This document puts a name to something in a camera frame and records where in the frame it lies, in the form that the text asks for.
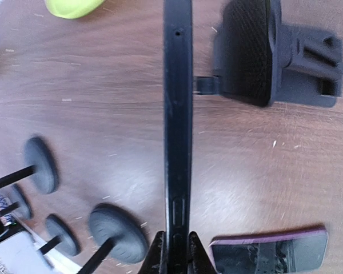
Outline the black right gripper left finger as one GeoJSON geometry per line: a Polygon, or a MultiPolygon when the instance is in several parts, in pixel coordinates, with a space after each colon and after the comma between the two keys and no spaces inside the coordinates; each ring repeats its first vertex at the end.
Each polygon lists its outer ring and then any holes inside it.
{"type": "Polygon", "coordinates": [[[138,274],[166,273],[166,237],[164,231],[158,231],[138,274]]]}

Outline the large black smartphone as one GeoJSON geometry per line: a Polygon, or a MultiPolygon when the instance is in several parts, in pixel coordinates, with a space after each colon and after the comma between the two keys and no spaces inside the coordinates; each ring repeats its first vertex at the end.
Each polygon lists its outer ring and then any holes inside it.
{"type": "Polygon", "coordinates": [[[187,273],[192,176],[191,1],[163,4],[164,167],[168,273],[187,273]]]}

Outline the pink cased smartphone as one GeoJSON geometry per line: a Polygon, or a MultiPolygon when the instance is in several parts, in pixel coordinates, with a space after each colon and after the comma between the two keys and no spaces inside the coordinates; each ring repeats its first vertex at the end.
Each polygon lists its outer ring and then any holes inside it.
{"type": "Polygon", "coordinates": [[[210,243],[218,273],[301,273],[322,266],[328,244],[323,225],[281,232],[215,237],[210,243]]]}

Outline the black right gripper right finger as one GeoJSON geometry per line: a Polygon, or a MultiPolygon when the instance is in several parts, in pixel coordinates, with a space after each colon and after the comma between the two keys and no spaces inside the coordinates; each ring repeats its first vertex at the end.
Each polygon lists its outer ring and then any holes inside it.
{"type": "Polygon", "coordinates": [[[206,253],[196,232],[189,234],[188,273],[192,274],[216,274],[212,262],[206,253]]]}

